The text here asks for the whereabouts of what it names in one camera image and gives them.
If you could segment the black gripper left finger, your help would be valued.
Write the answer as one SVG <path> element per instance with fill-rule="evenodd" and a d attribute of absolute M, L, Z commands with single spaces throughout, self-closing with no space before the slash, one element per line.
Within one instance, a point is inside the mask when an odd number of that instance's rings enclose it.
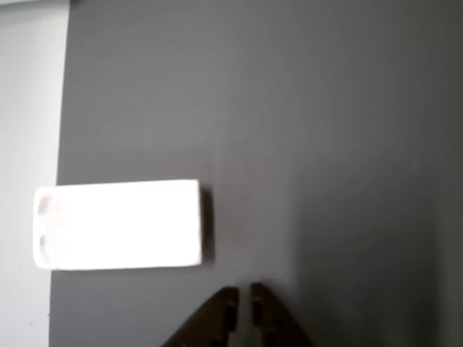
<path fill-rule="evenodd" d="M 228 346 L 237 329 L 239 289 L 223 287 L 206 300 L 163 346 Z"/>

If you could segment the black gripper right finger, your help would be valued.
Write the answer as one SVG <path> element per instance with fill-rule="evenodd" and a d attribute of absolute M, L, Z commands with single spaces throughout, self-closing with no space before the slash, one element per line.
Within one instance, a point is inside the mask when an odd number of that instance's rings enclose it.
<path fill-rule="evenodd" d="M 260 346 L 315 346 L 269 287 L 252 283 L 250 291 L 252 324 L 260 331 Z"/>

